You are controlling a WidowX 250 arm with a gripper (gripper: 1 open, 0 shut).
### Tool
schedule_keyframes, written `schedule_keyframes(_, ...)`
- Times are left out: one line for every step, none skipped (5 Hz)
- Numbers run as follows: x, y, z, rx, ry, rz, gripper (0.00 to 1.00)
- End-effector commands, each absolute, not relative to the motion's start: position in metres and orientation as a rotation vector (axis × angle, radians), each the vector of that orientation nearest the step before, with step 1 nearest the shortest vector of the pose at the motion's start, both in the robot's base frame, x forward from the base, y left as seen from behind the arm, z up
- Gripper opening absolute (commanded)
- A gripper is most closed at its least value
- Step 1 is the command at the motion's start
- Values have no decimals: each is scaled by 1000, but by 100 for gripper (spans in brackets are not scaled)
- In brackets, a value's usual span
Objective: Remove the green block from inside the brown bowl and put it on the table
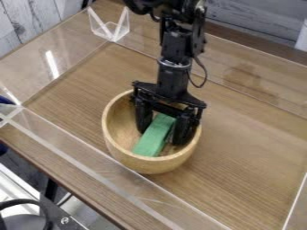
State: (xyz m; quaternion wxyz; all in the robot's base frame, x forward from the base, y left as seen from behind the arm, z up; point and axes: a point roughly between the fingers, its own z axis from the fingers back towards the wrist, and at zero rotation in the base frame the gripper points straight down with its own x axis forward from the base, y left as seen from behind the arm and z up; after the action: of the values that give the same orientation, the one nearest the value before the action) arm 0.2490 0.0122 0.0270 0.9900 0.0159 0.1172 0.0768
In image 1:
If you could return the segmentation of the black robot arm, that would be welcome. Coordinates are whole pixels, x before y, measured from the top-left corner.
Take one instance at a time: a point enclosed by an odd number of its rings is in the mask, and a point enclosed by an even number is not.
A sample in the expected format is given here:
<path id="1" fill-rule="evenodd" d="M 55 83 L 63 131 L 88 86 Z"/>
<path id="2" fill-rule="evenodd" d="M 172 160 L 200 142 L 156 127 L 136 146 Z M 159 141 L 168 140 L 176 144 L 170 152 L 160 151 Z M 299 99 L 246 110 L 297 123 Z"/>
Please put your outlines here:
<path id="1" fill-rule="evenodd" d="M 123 0 L 130 10 L 158 22 L 159 76 L 156 83 L 132 82 L 136 128 L 144 132 L 159 112 L 175 118 L 172 143 L 186 144 L 195 135 L 207 104 L 188 93 L 192 64 L 207 44 L 206 0 Z"/>

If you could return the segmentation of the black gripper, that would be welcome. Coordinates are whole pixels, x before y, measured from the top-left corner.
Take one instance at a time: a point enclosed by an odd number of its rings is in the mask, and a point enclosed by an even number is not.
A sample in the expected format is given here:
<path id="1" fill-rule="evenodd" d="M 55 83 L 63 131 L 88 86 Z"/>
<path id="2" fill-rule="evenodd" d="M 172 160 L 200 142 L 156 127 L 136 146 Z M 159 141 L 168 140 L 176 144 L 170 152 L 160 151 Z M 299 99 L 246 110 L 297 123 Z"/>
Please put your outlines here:
<path id="1" fill-rule="evenodd" d="M 172 143 L 186 145 L 195 134 L 207 104 L 188 92 L 192 59 L 175 63 L 162 58 L 155 83 L 134 81 L 132 101 L 136 106 L 136 128 L 144 133 L 158 111 L 176 119 Z"/>

